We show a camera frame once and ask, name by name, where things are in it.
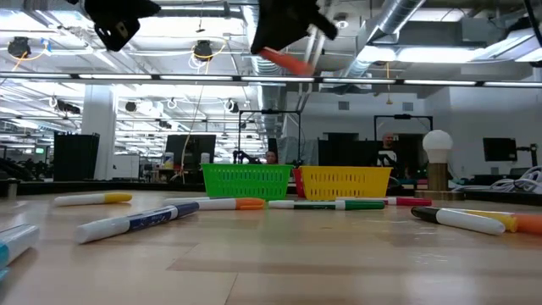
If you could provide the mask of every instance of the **yellow basket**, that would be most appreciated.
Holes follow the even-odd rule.
[[[385,197],[391,168],[302,166],[305,196],[310,200],[337,197]]]

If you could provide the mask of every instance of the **red basket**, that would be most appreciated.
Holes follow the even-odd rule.
[[[299,198],[305,198],[305,189],[303,188],[303,179],[301,177],[301,169],[293,169],[294,179],[296,179],[296,190]]]

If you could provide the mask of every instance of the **plastic basket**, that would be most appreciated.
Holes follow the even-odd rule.
[[[202,164],[210,197],[284,199],[291,165]]]
[[[303,189],[303,179],[301,177],[301,169],[293,169],[294,178],[296,179],[296,191],[299,198],[305,198],[305,190]]]
[[[310,200],[337,197],[385,197],[391,168],[302,166],[305,196]]]

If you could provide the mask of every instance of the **wooden table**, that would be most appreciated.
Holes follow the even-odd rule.
[[[0,203],[0,229],[31,223],[41,239],[11,264],[2,305],[541,304],[542,236],[487,236],[376,211],[205,211],[78,246],[77,225],[156,208],[51,208],[53,196]],[[541,213],[490,202],[438,206]]]

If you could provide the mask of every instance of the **green basket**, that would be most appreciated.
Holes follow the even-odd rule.
[[[284,199],[291,165],[202,164],[209,197]]]

